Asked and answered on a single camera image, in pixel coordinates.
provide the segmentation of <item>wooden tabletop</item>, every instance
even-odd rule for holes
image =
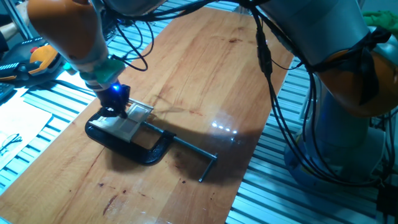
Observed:
[[[288,67],[292,55],[265,32],[272,58]],[[14,224],[224,223],[271,109],[255,34],[252,17],[203,8],[160,33],[147,72],[120,76],[131,98],[154,106],[153,124],[218,152],[203,183],[209,160],[186,147],[173,144],[144,167],[88,138],[95,100],[0,197],[0,216]],[[285,73],[274,67],[277,90]],[[134,141],[149,147],[157,137],[143,130]]]

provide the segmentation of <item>green object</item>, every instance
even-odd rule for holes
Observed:
[[[98,83],[109,83],[124,70],[124,63],[119,60],[107,59],[91,73],[80,72],[84,80],[95,79]]]
[[[381,26],[398,38],[398,16],[391,11],[363,12],[368,26]]]
[[[72,66],[67,62],[63,65],[63,69],[67,71],[69,74],[74,75],[77,71],[75,71]]]
[[[69,69],[72,69],[72,66],[70,66],[70,64],[67,62],[67,63],[65,63],[65,64],[63,65],[63,69],[64,69],[64,70],[69,70]]]

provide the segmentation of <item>cable bundle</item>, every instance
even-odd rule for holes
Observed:
[[[326,182],[332,183],[332,184],[337,184],[337,185],[342,185],[342,186],[347,186],[347,187],[372,187],[372,186],[378,186],[382,184],[389,174],[392,172],[392,168],[395,163],[395,150],[394,150],[394,138],[392,136],[392,125],[391,125],[391,113],[387,117],[388,122],[389,122],[389,132],[390,132],[390,142],[392,149],[389,149],[389,147],[386,144],[387,147],[387,155],[388,155],[388,162],[386,164],[383,164],[383,172],[381,175],[379,175],[377,178],[368,180],[366,182],[350,182],[342,179],[340,176],[335,174],[335,172],[330,168],[330,166],[326,163],[324,160],[323,156],[321,155],[321,152],[317,146],[316,142],[316,136],[315,136],[315,119],[316,119],[316,112],[317,112],[317,87],[315,84],[315,77],[314,77],[314,72],[313,68],[309,65],[309,63],[306,61],[305,57],[302,55],[302,53],[299,51],[298,48],[294,45],[294,43],[273,23],[271,22],[265,15],[260,13],[260,11],[257,9],[257,6],[259,4],[263,4],[267,2],[268,0],[263,0],[263,1],[250,1],[250,0],[225,0],[228,2],[235,2],[239,3],[241,6],[249,9],[252,13],[252,16],[257,24],[257,34],[256,34],[256,39],[257,39],[257,54],[259,57],[259,64],[261,67],[262,72],[265,74],[265,77],[268,81],[268,86],[269,86],[269,93],[271,97],[271,104],[272,104],[272,111],[274,112],[276,121],[278,123],[278,126],[280,128],[280,131],[282,135],[284,136],[284,139],[287,143],[287,145],[290,147],[292,152],[294,153],[295,157],[300,161],[301,166],[310,174],[312,174],[314,177],[324,180]],[[115,55],[112,56],[112,58],[115,58],[117,60],[123,61],[126,65],[138,70],[138,71],[146,71],[148,69],[148,64],[145,61],[145,57],[148,56],[153,49],[154,46],[154,34],[152,29],[150,28],[149,22],[154,22],[154,21],[161,21],[161,20],[166,20],[166,19],[174,19],[177,17],[181,17],[184,15],[187,15],[189,13],[195,12],[201,7],[211,3],[215,2],[215,0],[201,0],[201,1],[195,1],[193,3],[186,4],[184,6],[176,7],[173,9],[169,9],[163,12],[150,12],[146,15],[143,16],[125,16],[122,15],[112,9],[110,9],[108,6],[105,6],[105,8],[117,19],[124,19],[124,20],[132,20],[134,21],[134,25],[137,28],[138,32],[140,33],[141,36],[141,43],[140,46],[135,47],[133,46],[130,41],[127,39],[127,37],[124,35],[122,30],[119,27],[119,24],[116,24],[116,28],[119,31],[119,33],[122,35],[124,40],[129,44],[129,46],[132,48],[131,51],[129,51],[125,56],[122,58],[117,57]],[[144,21],[148,28],[150,29],[151,36],[152,36],[152,45],[148,53],[145,55],[141,55],[138,52],[138,48],[141,47],[142,45],[142,34],[136,26],[135,21]],[[295,67],[295,68],[283,68],[279,64],[273,61],[271,58],[271,52],[267,46],[266,43],[266,37],[264,34],[264,31],[262,29],[262,23],[265,23],[272,31],[272,33],[278,37],[278,39],[282,40],[285,44],[289,46],[289,50],[296,56],[298,57],[301,62]],[[134,51],[138,57],[136,58],[128,58],[128,54]],[[127,62],[127,60],[135,60],[135,59],[140,59],[144,62],[145,68],[137,68],[130,63]],[[312,122],[311,122],[311,134],[312,134],[312,139],[313,139],[313,145],[315,147],[315,150],[317,152],[317,156],[319,160],[322,162],[323,166],[326,168],[326,170],[321,169],[314,161],[312,158],[308,158],[302,150],[299,148],[298,144],[296,143],[295,138],[293,137],[292,133],[289,130],[289,127],[287,126],[287,123],[282,115],[279,102],[277,99],[277,95],[275,93],[274,87],[271,82],[271,73],[272,73],[272,63],[276,64],[278,67],[286,69],[286,70],[293,70],[298,68],[301,65],[305,65],[306,69],[309,71],[309,77],[310,77],[310,96],[308,99],[308,104],[305,110],[305,118],[303,122],[303,140],[305,141],[305,126],[307,123],[308,115],[310,112],[310,108],[312,105]]]

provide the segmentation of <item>metal frame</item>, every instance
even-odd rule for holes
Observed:
[[[12,1],[11,0],[1,0],[1,3],[3,4],[7,13],[10,15],[12,21],[14,22],[15,26],[17,27],[17,30],[20,33],[20,35],[22,36],[22,38],[24,40],[32,39],[33,38],[32,33],[30,33],[28,26],[25,24],[23,18],[19,14],[17,8],[12,3]]]

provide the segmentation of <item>blue light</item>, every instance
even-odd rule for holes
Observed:
[[[116,91],[119,91],[120,86],[119,85],[114,85],[112,86]]]

